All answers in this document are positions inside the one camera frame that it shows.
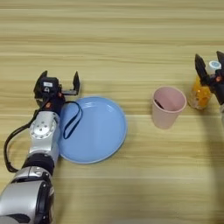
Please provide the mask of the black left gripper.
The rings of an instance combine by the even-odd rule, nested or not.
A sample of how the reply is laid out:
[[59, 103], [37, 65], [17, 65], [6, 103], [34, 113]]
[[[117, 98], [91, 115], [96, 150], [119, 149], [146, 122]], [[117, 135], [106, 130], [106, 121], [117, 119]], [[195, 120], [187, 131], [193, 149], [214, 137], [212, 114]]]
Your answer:
[[37, 79], [35, 87], [33, 89], [34, 97], [37, 104], [39, 105], [40, 111], [51, 111], [56, 113], [58, 116], [65, 104], [64, 95], [78, 95], [80, 91], [80, 78], [78, 72], [75, 72], [73, 77], [73, 88], [68, 90], [57, 89], [52, 92], [44, 92], [41, 90], [41, 80], [47, 76], [47, 71], [44, 71]]

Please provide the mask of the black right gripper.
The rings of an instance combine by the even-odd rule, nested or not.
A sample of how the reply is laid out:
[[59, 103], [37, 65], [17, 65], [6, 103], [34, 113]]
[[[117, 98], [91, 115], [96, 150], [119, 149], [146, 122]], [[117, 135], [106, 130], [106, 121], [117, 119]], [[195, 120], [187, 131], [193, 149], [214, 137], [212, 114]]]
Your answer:
[[224, 53], [217, 51], [217, 58], [221, 64], [221, 69], [215, 71], [215, 74], [208, 75], [204, 60], [195, 54], [194, 64], [202, 86], [209, 86], [210, 91], [215, 94], [220, 105], [224, 104]]

